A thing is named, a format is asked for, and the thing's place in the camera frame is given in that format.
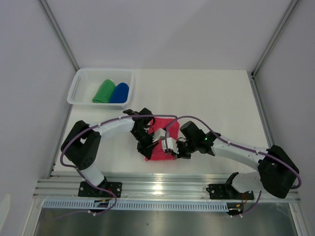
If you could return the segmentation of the pink towel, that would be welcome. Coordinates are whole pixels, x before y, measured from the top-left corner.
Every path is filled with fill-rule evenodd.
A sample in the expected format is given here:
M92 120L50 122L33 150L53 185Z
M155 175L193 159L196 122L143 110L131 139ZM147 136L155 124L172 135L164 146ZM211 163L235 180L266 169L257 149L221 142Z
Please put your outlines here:
M149 134L158 131L160 128L164 129L174 118L155 118L155 123L153 121L149 123ZM168 128L168 135L174 140L178 139L180 124L176 121ZM161 143L154 147L152 151L151 159L145 157L145 161L163 161L163 160L173 160L174 157L171 154L165 153L162 149Z

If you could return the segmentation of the blue towel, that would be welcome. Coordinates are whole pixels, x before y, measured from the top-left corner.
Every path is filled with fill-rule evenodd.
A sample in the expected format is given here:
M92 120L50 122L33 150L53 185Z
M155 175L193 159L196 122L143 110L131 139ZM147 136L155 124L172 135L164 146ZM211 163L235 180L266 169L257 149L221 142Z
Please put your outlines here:
M113 90L109 103L125 103L128 98L129 86L126 83L119 83Z

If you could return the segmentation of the green towel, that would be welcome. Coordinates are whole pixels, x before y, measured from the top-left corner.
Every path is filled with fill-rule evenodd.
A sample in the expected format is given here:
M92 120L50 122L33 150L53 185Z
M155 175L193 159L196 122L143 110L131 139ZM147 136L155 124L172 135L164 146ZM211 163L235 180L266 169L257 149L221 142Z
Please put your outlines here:
M92 102L94 103L109 103L111 95L114 88L116 87L115 83L107 79L105 80L98 88L96 94L94 95Z

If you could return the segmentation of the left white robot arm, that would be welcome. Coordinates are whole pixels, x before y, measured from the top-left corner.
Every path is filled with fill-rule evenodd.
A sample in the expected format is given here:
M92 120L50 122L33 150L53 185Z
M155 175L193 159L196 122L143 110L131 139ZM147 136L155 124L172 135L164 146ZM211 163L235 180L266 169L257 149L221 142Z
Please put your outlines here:
M152 157L153 149L158 142L153 139L149 128L156 122L150 110L135 112L128 109L124 116L91 125L82 120L75 123L62 144L62 154L73 163L74 168L90 185L89 190L97 197L107 190L107 179L98 169L95 160L100 141L118 134L130 132L138 142L137 150L147 159Z

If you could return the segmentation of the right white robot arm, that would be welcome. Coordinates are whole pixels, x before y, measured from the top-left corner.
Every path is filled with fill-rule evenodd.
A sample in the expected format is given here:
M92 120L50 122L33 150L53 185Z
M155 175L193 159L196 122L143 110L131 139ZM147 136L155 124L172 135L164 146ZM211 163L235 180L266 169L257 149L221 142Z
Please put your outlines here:
M284 199L293 189L299 170L287 153L277 145L270 148L250 147L231 142L220 133L204 133L192 121L181 128L185 141L178 141L178 157L190 159L195 152L224 157L251 167L250 173L234 172L225 183L225 194L237 198L247 191L266 190Z

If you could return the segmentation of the white plastic basket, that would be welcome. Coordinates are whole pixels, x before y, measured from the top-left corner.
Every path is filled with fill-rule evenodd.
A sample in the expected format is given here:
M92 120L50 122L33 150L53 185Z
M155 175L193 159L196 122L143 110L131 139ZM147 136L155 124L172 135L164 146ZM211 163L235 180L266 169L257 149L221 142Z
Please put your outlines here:
M134 85L133 70L83 68L72 80L67 102L123 110L131 102Z

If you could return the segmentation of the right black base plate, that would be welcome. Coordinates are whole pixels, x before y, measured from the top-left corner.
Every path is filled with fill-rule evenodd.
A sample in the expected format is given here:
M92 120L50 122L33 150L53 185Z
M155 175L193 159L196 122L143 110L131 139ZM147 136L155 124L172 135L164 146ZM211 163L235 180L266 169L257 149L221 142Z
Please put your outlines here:
M226 184L208 184L206 191L211 200L254 200L253 192L240 193Z

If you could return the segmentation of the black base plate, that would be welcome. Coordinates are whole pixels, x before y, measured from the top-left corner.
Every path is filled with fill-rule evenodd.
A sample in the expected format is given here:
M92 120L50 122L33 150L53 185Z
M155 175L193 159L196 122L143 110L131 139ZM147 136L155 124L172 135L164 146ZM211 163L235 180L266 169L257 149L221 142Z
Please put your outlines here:
M226 184L208 184L206 191L211 200L254 200L253 192L240 193Z
M99 186L99 188L105 189L106 191L99 190L92 187L85 181L80 183L78 190L79 197L91 197L91 198L113 198L114 194L117 198L121 197L123 184L121 182L107 182Z

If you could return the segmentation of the aluminium front rail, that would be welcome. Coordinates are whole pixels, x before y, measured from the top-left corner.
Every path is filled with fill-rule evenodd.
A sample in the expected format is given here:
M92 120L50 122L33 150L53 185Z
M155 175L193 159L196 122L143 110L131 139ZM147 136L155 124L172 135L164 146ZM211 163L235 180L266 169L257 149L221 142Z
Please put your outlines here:
M182 175L105 173L109 181L123 184L121 200L185 201L209 200L206 187L210 183L224 183L228 175ZM34 198L77 199L83 179L71 171L53 172L38 180Z

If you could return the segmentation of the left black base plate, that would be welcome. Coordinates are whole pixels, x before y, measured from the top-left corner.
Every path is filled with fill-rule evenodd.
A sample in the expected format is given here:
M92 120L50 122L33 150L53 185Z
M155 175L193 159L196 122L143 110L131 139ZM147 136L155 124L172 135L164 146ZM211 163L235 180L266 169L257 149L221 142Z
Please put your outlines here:
M85 181L80 183L78 190L79 197L91 197L91 198L113 198L114 194L117 198L121 197L123 184L121 182L107 182L99 186L99 188L105 189L106 191L99 190L92 187Z

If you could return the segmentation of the left aluminium corner post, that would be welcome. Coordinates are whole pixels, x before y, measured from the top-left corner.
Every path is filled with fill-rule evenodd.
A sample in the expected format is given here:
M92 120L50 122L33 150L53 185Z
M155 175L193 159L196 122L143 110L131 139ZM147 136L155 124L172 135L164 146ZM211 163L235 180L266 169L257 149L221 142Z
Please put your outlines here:
M55 34L57 40L59 41L62 50L64 51L66 57L68 58L70 64L72 65L73 69L75 71L78 71L80 69L79 64L77 63L77 60L72 52L72 49L70 45L67 42L67 39L57 21L57 18L55 17L49 2L47 0L38 0L37 1L44 16L46 17L46 20L48 21L53 33Z

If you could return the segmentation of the aluminium corner post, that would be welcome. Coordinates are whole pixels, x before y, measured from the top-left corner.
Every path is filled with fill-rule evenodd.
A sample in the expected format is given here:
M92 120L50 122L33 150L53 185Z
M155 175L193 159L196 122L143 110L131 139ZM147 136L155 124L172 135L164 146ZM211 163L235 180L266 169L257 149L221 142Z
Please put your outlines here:
M261 68L267 61L268 57L272 53L274 47L276 46L278 40L280 39L281 35L283 34L285 28L287 27L288 23L290 22L291 18L293 17L295 11L297 10L299 4L301 3L301 0L291 0L289 2L288 7L284 11L283 15L281 16L279 22L276 25L275 30L273 31L271 37L269 38L269 41L264 48L261 56L259 57L259 60L257 61L254 69L251 72L251 77L253 79L256 78L258 73L260 72Z
M77 60L72 52L72 49L70 45L67 42L67 39L57 21L57 18L55 17L49 2L47 0L38 0L37 1L44 16L46 17L46 20L48 21L53 33L55 34L57 40L59 41L62 50L64 51L66 57L68 58L70 64L72 65L73 69L75 71L78 71L80 69L79 64L77 63Z

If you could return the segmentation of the right aluminium corner post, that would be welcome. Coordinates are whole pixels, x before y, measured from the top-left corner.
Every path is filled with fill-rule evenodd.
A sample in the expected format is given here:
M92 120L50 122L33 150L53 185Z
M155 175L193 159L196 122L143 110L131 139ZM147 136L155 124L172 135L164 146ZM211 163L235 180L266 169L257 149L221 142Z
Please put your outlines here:
M291 18L293 17L295 11L297 10L299 4L301 3L301 0L291 0L289 2L288 7L284 11L283 15L281 16L279 22L276 25L275 30L273 31L271 37L269 38L269 41L264 48L261 56L259 57L259 60L257 61L254 69L251 72L251 77L253 79L256 78L258 73L260 72L261 68L267 61L268 57L272 53L274 47L276 46L278 40L280 39L281 35L283 34L285 28L287 27L288 23L290 22Z

